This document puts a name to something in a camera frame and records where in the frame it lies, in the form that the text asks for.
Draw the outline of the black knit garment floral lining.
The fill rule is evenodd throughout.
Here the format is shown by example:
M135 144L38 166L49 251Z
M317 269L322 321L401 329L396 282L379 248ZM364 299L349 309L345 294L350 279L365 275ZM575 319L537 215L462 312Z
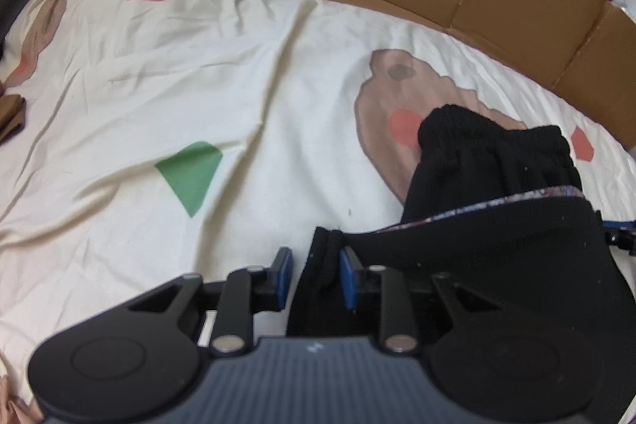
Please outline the black knit garment floral lining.
M605 365L589 418L620 421L635 397L635 297L583 196L563 134L555 126L508 130L445 105L423 120L417 138L421 161L398 225L367 234L315 231L289 335L374 330L373 316L345 308L342 248L411 280L447 272L588 338Z

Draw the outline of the cream bear print bedsheet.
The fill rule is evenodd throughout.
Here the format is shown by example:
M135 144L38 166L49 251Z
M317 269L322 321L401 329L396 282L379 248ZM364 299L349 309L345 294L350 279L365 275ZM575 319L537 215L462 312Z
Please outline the cream bear print bedsheet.
M437 106L556 125L586 198L635 215L601 125L445 33L327 0L29 0L1 61L1 385L31 411L46 338L182 273L306 259L395 222Z

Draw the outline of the brown cloth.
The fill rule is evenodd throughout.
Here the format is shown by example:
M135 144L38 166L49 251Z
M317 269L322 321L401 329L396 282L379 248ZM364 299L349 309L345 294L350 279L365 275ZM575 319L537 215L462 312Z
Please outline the brown cloth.
M24 129L26 100L20 95L2 95L0 99L0 143Z

